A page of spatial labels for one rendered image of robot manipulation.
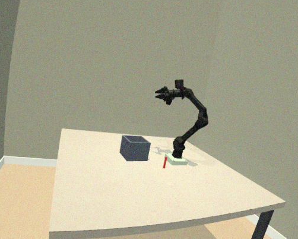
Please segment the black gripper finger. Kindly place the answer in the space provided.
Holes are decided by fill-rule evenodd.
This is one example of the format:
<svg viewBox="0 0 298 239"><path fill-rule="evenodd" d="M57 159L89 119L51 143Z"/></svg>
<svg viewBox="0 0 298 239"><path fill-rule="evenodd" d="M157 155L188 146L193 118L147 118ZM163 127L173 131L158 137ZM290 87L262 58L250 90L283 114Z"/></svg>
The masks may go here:
<svg viewBox="0 0 298 239"><path fill-rule="evenodd" d="M156 98L163 99L165 101L165 93L157 95Z"/></svg>
<svg viewBox="0 0 298 239"><path fill-rule="evenodd" d="M161 94L164 93L164 87L162 87L161 89L155 91L155 93L161 93Z"/></svg>

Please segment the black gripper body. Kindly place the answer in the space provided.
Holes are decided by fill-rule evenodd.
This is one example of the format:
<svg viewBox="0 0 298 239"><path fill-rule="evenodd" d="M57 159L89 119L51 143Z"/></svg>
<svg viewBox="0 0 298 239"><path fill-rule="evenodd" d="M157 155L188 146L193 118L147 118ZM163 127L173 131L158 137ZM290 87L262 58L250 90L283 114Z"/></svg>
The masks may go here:
<svg viewBox="0 0 298 239"><path fill-rule="evenodd" d="M167 86L164 86L164 93L165 93L165 101L169 102L170 98L175 98L176 97L176 90L169 90Z"/></svg>

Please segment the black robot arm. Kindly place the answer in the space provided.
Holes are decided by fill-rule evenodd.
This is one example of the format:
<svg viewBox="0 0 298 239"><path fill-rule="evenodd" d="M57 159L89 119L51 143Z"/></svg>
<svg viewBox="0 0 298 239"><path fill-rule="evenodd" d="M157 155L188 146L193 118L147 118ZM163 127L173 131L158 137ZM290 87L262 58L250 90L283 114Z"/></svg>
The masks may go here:
<svg viewBox="0 0 298 239"><path fill-rule="evenodd" d="M195 134L199 129L204 128L208 125L208 116L207 116L207 109L206 107L195 97L193 91L189 88L183 86L183 80L175 80L175 88L179 89L176 90L176 97L187 97L198 109L198 120L196 121L195 125L188 130L183 136L177 137L173 141L173 157L176 159L182 159L182 153L185 149L185 141L186 139L190 138L193 134Z"/></svg>

